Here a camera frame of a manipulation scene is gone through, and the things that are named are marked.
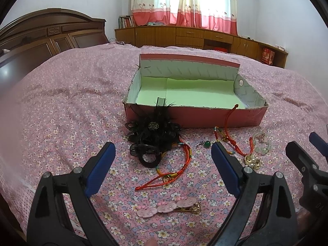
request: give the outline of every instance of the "stack of books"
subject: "stack of books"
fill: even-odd
[[[136,23],[133,16],[119,16],[118,28],[132,28],[136,27]]]

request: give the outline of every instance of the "open box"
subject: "open box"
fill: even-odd
[[[152,113],[157,99],[172,104],[169,114],[183,128],[256,126],[268,108],[263,97],[238,75],[240,64],[177,54],[141,54],[124,106],[131,122]]]

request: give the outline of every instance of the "blue gripper pad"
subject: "blue gripper pad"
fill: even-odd
[[[238,198],[240,195],[238,177],[230,163],[227,161],[225,154],[216,143],[212,145],[211,154],[214,164],[218,169],[228,192]]]
[[[309,141],[324,157],[326,157],[328,162],[328,144],[315,132],[311,132]]]
[[[116,149],[114,143],[107,142],[103,149],[99,152],[101,156],[98,156],[99,154],[96,156],[99,159],[87,177],[84,193],[88,198],[99,191],[100,186],[115,159]]]

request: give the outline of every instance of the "green paper lining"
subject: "green paper lining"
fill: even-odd
[[[157,98],[166,98],[166,105],[231,109],[235,104],[245,108],[233,91],[234,81],[177,80],[171,78],[141,78],[136,103],[155,106]]]

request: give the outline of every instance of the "headboard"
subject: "headboard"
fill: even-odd
[[[49,8],[24,15],[0,30],[0,95],[52,56],[108,43],[105,20]]]

